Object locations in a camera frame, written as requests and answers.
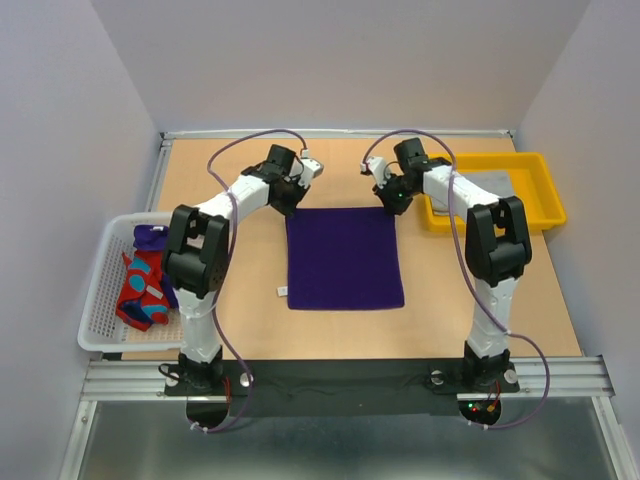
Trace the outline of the purple towel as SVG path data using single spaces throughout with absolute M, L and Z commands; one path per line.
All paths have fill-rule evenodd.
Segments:
M 395 218 L 381 207 L 299 209 L 285 220 L 292 310 L 402 308 Z
M 162 258 L 168 239 L 169 227 L 166 225 L 140 224 L 134 227 L 134 247 L 137 252 L 146 252 L 159 265 L 160 285 L 172 309 L 178 307 L 175 292 L 169 277 L 162 269 Z

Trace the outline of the grey panda towel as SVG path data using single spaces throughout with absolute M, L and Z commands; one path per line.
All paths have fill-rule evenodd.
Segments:
M 424 193 L 431 199 L 432 210 L 436 215 L 447 215 L 449 212 L 450 173 L 449 167 L 443 167 L 424 176 Z M 495 204 L 499 198 L 514 195 L 515 190 L 506 170 L 454 173 L 453 212 L 463 220 L 466 219 L 467 210 L 471 207 Z

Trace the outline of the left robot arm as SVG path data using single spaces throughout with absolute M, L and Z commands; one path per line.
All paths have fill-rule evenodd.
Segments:
M 162 269 L 178 301 L 183 331 L 178 363 L 162 367 L 169 395 L 210 395 L 222 386 L 222 335 L 214 309 L 231 262 L 239 223 L 270 206 L 289 216 L 324 166 L 309 156 L 273 145 L 264 161 L 197 206 L 171 215 Z

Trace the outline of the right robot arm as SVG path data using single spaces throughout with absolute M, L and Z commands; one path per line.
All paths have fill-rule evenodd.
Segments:
M 418 138 L 398 143 L 394 154 L 399 174 L 382 157 L 366 154 L 360 164 L 361 173 L 374 178 L 373 193 L 386 212 L 401 215 L 424 194 L 445 207 L 451 224 L 465 222 L 465 239 L 453 239 L 475 305 L 460 378 L 466 387 L 482 390 L 509 369 L 512 299 L 532 259 L 524 204 L 476 185 L 458 173 L 454 159 L 429 157 Z

